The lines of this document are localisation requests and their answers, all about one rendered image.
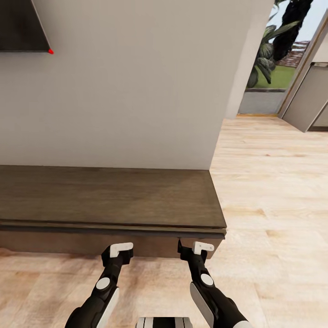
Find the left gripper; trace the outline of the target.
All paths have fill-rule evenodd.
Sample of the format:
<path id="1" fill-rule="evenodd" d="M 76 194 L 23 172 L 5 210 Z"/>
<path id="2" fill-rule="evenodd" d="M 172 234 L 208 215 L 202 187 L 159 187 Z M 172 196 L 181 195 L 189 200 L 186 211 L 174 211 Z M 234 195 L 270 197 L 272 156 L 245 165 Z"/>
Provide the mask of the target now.
<path id="1" fill-rule="evenodd" d="M 119 251 L 117 257 L 110 257 L 110 246 L 106 248 L 106 250 L 102 253 L 102 261 L 104 268 L 109 265 L 117 266 L 117 268 L 121 271 L 123 265 L 128 265 L 130 263 L 130 258 L 133 257 L 133 248 L 130 250 Z"/>

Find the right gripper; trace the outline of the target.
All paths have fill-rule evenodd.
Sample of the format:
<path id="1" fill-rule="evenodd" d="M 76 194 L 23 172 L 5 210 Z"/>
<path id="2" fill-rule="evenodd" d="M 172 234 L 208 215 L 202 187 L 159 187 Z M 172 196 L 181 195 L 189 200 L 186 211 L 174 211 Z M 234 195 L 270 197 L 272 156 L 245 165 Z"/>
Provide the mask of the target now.
<path id="1" fill-rule="evenodd" d="M 189 264 L 189 267 L 194 262 L 201 262 L 205 264 L 206 257 L 207 257 L 207 251 L 202 250 L 201 255 L 197 255 L 192 251 L 192 248 L 182 246 L 181 241 L 178 241 L 178 253 L 181 253 L 180 258 L 181 260 L 186 260 Z"/>

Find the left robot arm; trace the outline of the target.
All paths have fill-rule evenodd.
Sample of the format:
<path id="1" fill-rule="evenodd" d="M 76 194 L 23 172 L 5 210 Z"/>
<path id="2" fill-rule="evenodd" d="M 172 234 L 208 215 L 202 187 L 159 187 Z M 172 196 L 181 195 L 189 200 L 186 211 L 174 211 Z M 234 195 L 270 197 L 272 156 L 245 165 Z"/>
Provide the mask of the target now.
<path id="1" fill-rule="evenodd" d="M 118 276 L 133 257 L 133 243 L 113 244 L 102 253 L 104 271 L 91 297 L 70 315 L 65 328 L 104 328 L 119 296 Z"/>

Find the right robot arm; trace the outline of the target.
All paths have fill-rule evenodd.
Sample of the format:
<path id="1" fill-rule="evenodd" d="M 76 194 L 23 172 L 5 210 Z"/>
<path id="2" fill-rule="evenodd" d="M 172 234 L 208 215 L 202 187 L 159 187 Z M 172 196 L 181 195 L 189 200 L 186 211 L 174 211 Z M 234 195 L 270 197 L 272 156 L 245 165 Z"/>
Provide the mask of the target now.
<path id="1" fill-rule="evenodd" d="M 210 328 L 254 328 L 239 311 L 237 305 L 214 284 L 204 266 L 207 251 L 213 251 L 214 245 L 194 242 L 194 248 L 182 246 L 178 241 L 178 253 L 181 260 L 189 264 L 192 282 L 190 293 L 193 301 L 203 314 Z"/>

